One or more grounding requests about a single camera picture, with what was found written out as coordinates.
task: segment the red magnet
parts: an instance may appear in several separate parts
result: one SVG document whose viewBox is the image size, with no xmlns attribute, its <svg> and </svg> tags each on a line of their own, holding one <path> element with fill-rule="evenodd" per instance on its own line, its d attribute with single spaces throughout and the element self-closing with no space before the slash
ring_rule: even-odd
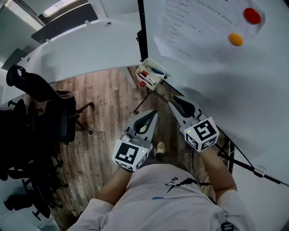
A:
<svg viewBox="0 0 289 231">
<path fill-rule="evenodd" d="M 259 13 L 253 8 L 245 9 L 244 16 L 252 24 L 258 24 L 261 21 Z"/>
<path fill-rule="evenodd" d="M 141 86 L 142 88 L 144 88 L 144 87 L 146 86 L 145 82 L 144 82 L 144 81 L 141 81 L 141 82 L 140 82 L 140 86 Z"/>
</svg>

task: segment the shoe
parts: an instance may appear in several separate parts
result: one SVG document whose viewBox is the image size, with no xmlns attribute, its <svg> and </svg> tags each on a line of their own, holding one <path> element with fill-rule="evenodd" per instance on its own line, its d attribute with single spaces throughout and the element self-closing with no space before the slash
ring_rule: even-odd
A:
<svg viewBox="0 0 289 231">
<path fill-rule="evenodd" d="M 166 153 L 166 145 L 163 142 L 159 142 L 157 145 L 157 153 L 165 154 Z"/>
</svg>

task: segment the marker holder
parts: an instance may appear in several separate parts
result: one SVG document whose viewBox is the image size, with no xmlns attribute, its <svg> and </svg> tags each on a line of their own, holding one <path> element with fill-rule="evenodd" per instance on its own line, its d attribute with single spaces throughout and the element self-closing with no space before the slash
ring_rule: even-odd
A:
<svg viewBox="0 0 289 231">
<path fill-rule="evenodd" d="M 162 66 L 160 66 L 159 64 L 157 64 L 156 62 L 152 61 L 151 59 L 147 58 L 145 59 L 142 64 L 138 67 L 138 69 L 136 70 L 135 74 L 136 74 L 136 77 L 137 79 L 141 82 L 145 82 L 146 83 L 146 87 L 151 89 L 151 90 L 154 90 L 157 88 L 157 86 L 162 82 L 163 78 L 160 78 L 159 76 L 156 75 L 155 72 L 151 71 L 148 69 L 148 67 L 152 68 L 156 68 L 158 70 L 160 70 L 161 72 L 164 73 L 164 75 L 167 73 L 167 71 L 165 70 L 165 68 L 163 68 Z M 139 77 L 139 74 L 142 72 L 142 71 L 145 71 L 155 82 L 156 84 L 154 86 L 151 86 L 151 84 L 146 81 L 146 80 L 143 80 L 142 78 Z"/>
</svg>

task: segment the red marker cap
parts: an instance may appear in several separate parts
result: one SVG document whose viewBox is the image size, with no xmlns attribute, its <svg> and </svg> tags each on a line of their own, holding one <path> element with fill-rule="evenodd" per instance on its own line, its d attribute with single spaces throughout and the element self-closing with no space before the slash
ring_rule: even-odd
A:
<svg viewBox="0 0 289 231">
<path fill-rule="evenodd" d="M 145 76 L 148 75 L 148 73 L 146 73 L 144 70 L 142 70 L 141 73 L 144 74 Z"/>
<path fill-rule="evenodd" d="M 253 8 L 245 9 L 244 16 L 252 24 L 258 24 L 261 21 L 259 13 Z"/>
</svg>

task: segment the black print on shirt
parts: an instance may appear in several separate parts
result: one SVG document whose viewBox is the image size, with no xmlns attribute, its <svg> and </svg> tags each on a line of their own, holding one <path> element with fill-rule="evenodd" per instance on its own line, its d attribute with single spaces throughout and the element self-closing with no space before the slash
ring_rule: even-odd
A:
<svg viewBox="0 0 289 231">
<path fill-rule="evenodd" d="M 192 178 L 187 178 L 185 179 L 184 181 L 182 181 L 180 184 L 177 184 L 177 185 L 172 185 L 171 188 L 168 190 L 171 191 L 175 186 L 181 186 L 181 185 L 190 185 L 192 183 L 195 183 L 195 184 L 198 184 L 196 180 L 192 179 Z"/>
<path fill-rule="evenodd" d="M 172 184 L 175 184 L 175 180 L 178 180 L 178 178 L 176 178 L 176 177 L 172 178 L 171 183 L 172 183 Z"/>
</svg>

